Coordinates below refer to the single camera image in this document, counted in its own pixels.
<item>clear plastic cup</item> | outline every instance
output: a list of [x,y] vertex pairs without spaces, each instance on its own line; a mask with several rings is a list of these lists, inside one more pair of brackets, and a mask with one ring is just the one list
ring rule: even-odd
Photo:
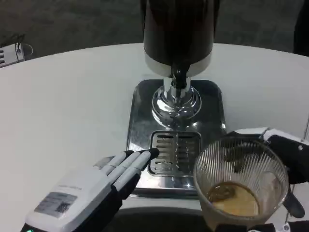
[[[234,182],[248,188],[259,204],[256,216],[236,216],[215,207],[208,199],[213,186]],[[264,224],[284,202],[288,175],[279,157],[267,146],[250,138],[225,137],[210,144],[197,158],[194,182],[207,225]]]

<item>robotic hand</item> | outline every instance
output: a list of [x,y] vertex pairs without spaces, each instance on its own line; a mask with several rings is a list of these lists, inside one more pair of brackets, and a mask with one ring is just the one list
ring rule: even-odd
[[[272,149],[287,167],[289,183],[300,184],[309,181],[309,142],[299,139],[280,130],[270,128],[254,128],[233,131],[227,136],[250,137]],[[289,190],[283,205],[296,218],[305,215],[304,208]],[[244,226],[219,225],[216,232],[247,232]],[[309,231],[309,221],[287,222],[282,228],[273,224],[265,224],[250,228],[250,232],[302,232]]]
[[159,150],[126,151],[62,178],[28,214],[21,232],[101,232]]

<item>drip tray grate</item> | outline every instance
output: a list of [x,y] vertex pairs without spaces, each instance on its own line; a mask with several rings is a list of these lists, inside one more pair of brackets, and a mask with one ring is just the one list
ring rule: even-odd
[[149,172],[157,176],[192,176],[200,153],[200,136],[196,132],[156,131],[151,147],[160,151],[149,165]]

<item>brown liquid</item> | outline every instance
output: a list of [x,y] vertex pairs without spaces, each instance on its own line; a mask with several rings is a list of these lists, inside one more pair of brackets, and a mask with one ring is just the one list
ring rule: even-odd
[[193,64],[211,52],[219,0],[140,0],[140,3],[144,48],[152,59],[167,65],[184,59]]
[[222,182],[213,186],[207,197],[215,207],[229,214],[250,217],[258,215],[260,211],[253,192],[238,183]]

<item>cable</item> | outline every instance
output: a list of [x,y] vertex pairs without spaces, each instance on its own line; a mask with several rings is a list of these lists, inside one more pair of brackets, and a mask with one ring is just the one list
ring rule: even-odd
[[28,44],[28,43],[23,43],[23,45],[27,45],[27,46],[29,46],[31,48],[31,53],[28,54],[28,55],[25,55],[25,58],[28,57],[28,56],[31,56],[33,54],[33,47],[30,44]]
[[16,49],[16,43],[15,43],[15,54],[16,54],[16,58],[17,58],[17,63],[19,63],[18,54],[17,54],[17,49]]

